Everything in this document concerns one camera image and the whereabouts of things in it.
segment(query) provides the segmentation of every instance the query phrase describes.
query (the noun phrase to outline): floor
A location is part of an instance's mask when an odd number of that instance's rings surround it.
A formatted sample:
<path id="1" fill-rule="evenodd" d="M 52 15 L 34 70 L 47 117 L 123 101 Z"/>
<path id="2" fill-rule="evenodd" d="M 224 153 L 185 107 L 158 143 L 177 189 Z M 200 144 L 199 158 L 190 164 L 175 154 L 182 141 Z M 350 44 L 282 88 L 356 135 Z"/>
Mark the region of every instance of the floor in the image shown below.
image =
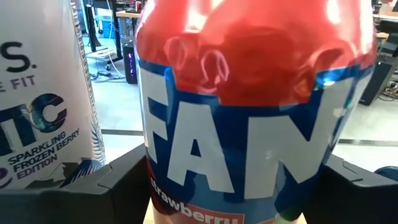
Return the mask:
<path id="1" fill-rule="evenodd" d="M 112 46 L 113 40 L 99 39 Z M 105 63 L 88 59 L 90 72 L 104 70 Z M 124 74 L 123 62 L 115 63 Z M 139 90 L 123 80 L 93 81 L 96 106 L 104 134 L 106 154 L 111 161 L 143 143 Z M 341 139 L 361 141 L 338 144 L 334 154 L 369 171 L 382 166 L 398 166 L 398 100 L 376 100 L 371 106 L 358 105 Z"/>

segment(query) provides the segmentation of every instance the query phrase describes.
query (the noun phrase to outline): white letter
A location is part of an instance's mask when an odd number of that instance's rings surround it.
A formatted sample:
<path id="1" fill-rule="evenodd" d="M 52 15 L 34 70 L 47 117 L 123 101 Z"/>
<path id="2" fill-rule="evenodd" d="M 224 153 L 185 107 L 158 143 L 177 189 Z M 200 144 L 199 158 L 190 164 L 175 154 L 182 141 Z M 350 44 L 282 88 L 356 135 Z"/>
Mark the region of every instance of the white letter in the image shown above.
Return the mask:
<path id="1" fill-rule="evenodd" d="M 165 106 L 169 105 L 167 99 L 166 81 L 163 76 L 156 75 L 141 69 L 141 94 L 142 105 L 144 106 L 144 130 L 145 145 L 148 155 L 157 163 L 156 150 L 154 144 L 154 133 L 167 140 L 166 123 L 155 117 L 149 111 L 149 98 Z"/>
<path id="2" fill-rule="evenodd" d="M 288 116 L 249 118 L 246 199 L 273 196 L 279 161 L 298 183 L 318 172 L 352 83 L 350 78 L 325 88 L 309 142 Z"/>
<path id="3" fill-rule="evenodd" d="M 193 140 L 201 157 L 191 155 Z M 184 185 L 188 170 L 206 175 L 211 190 L 234 193 L 210 107 L 180 102 L 167 177 Z"/>

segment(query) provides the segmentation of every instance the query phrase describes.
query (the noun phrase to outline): bottle label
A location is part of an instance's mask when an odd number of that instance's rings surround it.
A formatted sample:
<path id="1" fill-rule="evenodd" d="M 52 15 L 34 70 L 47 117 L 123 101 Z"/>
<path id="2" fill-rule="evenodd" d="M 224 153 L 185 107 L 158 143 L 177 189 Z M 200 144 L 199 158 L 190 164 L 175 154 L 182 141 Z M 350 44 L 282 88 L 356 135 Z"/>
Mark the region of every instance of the bottle label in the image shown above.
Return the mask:
<path id="1" fill-rule="evenodd" d="M 0 189 L 62 187 L 105 164 L 77 10 L 23 2 L 0 9 Z"/>
<path id="2" fill-rule="evenodd" d="M 171 67 L 139 66 L 155 220 L 176 224 L 271 224 L 300 208 L 373 70 L 321 72 L 297 105 L 234 106 L 182 90 Z"/>

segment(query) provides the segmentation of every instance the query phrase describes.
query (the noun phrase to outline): white cable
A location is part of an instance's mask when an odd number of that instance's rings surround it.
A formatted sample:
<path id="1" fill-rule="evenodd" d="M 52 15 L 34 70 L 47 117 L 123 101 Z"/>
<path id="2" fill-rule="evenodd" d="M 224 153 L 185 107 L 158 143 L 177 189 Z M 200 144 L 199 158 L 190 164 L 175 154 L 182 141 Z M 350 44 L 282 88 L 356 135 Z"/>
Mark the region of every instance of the white cable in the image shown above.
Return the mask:
<path id="1" fill-rule="evenodd" d="M 109 31 L 109 40 L 112 38 L 112 27 L 114 26 L 113 24 L 113 11 L 111 9 L 111 5 L 109 4 L 109 0 L 106 0 L 106 3 L 108 4 L 108 9 L 111 11 L 111 30 Z M 125 77 L 125 75 L 123 75 L 121 72 L 119 72 L 119 70 L 116 68 L 116 66 L 113 63 L 112 57 L 111 57 L 111 51 L 108 51 L 108 57 L 111 61 L 111 64 L 113 66 L 113 68 L 115 69 L 115 71 L 117 73 L 119 73 L 119 75 L 121 75 L 122 77 Z"/>

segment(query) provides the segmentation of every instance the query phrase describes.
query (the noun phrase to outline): black device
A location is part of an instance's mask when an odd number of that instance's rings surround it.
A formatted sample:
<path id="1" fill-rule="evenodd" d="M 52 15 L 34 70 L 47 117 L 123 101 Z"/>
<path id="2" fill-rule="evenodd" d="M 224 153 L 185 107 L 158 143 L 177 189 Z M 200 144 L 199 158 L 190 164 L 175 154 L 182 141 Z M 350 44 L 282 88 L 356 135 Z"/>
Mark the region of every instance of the black device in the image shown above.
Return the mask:
<path id="1" fill-rule="evenodd" d="M 142 223 L 150 198 L 145 156 L 138 146 L 62 189 L 0 190 L 1 223 Z M 398 182 L 331 155 L 303 213 L 308 224 L 391 224 L 397 202 Z"/>
<path id="2" fill-rule="evenodd" d="M 123 61 L 126 81 L 128 84 L 137 84 L 136 56 L 133 42 L 123 45 Z"/>
<path id="3" fill-rule="evenodd" d="M 374 73 L 359 101 L 369 106 L 380 96 L 398 66 L 398 34 L 390 34 L 384 45 L 379 47 Z"/>

